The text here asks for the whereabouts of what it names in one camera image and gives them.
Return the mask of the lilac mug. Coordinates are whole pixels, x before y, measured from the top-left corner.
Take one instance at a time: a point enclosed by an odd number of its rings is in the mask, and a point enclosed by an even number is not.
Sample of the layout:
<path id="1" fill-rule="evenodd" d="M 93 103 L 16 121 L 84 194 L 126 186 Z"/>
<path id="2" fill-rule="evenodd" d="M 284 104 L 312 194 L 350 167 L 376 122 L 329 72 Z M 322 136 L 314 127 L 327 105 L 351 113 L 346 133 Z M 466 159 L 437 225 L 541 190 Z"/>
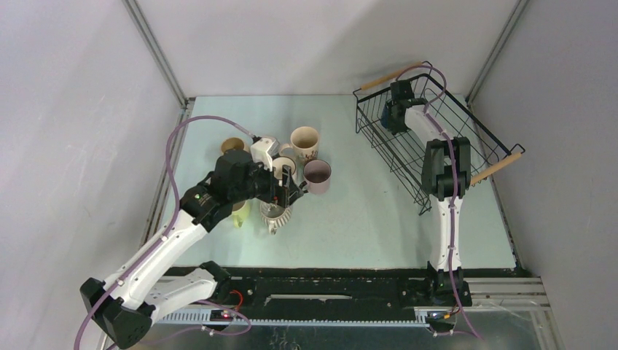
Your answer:
<path id="1" fill-rule="evenodd" d="M 332 168 L 324 160 L 310 160 L 305 164 L 302 175 L 304 181 L 301 183 L 300 189 L 304 193 L 322 195 L 330 187 Z"/>

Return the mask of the white ribbed cup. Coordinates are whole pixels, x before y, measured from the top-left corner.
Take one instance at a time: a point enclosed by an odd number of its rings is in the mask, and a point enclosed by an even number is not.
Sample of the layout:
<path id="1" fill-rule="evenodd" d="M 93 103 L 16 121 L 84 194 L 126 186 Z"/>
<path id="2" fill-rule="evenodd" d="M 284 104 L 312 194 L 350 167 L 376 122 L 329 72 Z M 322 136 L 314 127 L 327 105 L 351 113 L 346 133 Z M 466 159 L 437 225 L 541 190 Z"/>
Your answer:
<path id="1" fill-rule="evenodd" d="M 260 215 L 269 234 L 275 235 L 280 228 L 289 222 L 292 209 L 291 206 L 284 208 L 271 203 L 260 203 Z"/>

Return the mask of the floral patterned mug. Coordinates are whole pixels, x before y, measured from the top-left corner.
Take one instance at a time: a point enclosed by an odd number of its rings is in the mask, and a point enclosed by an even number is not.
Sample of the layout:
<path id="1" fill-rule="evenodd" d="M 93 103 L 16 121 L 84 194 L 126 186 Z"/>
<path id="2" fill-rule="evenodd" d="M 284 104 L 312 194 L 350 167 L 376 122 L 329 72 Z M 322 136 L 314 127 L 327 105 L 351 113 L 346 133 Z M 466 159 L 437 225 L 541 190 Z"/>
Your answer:
<path id="1" fill-rule="evenodd" d="M 319 142 L 320 134 L 315 128 L 301 126 L 292 131 L 289 143 L 280 146 L 279 155 L 287 155 L 290 149 L 295 159 L 304 166 L 318 157 Z"/>

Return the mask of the light green mug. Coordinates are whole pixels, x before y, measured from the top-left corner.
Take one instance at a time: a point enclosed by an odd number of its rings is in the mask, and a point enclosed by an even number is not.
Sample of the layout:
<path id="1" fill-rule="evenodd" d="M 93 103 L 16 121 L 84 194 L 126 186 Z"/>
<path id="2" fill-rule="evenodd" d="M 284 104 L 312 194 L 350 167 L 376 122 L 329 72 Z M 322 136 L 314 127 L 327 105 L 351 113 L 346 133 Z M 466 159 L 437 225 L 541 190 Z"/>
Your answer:
<path id="1" fill-rule="evenodd" d="M 232 206 L 231 218 L 235 228 L 241 228 L 251 213 L 251 201 L 241 201 Z"/>

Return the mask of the beige ceramic cup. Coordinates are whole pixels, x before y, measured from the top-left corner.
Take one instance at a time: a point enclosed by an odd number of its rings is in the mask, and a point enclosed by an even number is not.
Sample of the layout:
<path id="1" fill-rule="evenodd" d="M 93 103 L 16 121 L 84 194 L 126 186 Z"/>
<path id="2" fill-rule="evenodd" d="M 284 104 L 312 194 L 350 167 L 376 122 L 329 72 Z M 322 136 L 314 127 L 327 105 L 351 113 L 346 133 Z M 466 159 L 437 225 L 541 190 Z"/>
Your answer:
<path id="1" fill-rule="evenodd" d="M 244 140 L 240 138 L 232 137 L 225 139 L 220 145 L 221 154 L 223 155 L 231 150 L 241 150 L 244 152 L 249 152 L 249 146 Z"/>

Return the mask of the dark blue mug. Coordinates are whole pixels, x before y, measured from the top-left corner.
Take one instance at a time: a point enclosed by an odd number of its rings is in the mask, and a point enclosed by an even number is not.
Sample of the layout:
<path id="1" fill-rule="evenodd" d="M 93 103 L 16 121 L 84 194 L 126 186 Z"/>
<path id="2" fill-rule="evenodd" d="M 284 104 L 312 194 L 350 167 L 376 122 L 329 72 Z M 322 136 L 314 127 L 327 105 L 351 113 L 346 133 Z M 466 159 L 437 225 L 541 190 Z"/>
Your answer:
<path id="1" fill-rule="evenodd" d="M 391 115 L 391 102 L 387 101 L 383 107 L 382 114 L 380 116 L 380 124 L 386 129 L 388 129 L 390 115 Z"/>

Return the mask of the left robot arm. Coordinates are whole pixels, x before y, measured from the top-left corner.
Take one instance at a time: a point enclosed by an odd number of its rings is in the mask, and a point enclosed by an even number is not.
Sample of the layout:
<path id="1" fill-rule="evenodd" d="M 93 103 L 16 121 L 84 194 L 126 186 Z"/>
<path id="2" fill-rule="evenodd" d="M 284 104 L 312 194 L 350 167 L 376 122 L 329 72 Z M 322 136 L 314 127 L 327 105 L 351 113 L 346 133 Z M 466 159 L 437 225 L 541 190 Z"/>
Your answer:
<path id="1" fill-rule="evenodd" d="M 308 192 L 288 166 L 275 166 L 233 150 L 221 155 L 213 171 L 176 196 L 168 223 L 127 263 L 104 280 L 88 278 L 79 288 L 87 320 L 94 321 L 118 349 L 129 349 L 164 316 L 199 300 L 223 303 L 230 294 L 230 275 L 214 262 L 196 268 L 170 287 L 157 282 L 193 244 L 232 214 L 241 201 L 257 199 L 290 207 Z"/>

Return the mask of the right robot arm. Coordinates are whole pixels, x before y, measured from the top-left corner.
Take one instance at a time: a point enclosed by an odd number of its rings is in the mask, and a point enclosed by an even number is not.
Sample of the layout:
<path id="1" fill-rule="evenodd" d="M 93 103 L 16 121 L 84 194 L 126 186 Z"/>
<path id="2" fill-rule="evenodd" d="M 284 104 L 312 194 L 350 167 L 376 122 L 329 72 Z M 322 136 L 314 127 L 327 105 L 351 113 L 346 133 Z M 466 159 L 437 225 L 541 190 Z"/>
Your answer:
<path id="1" fill-rule="evenodd" d="M 412 131 L 425 144 L 421 190 L 437 207 L 438 234 L 423 293 L 430 303 L 442 305 L 463 284 L 458 243 L 461 205 L 471 181 L 471 144 L 466 137 L 451 136 L 429 114 L 429 102 L 415 97 L 410 81 L 392 82 L 390 89 L 382 125 L 392 133 Z"/>

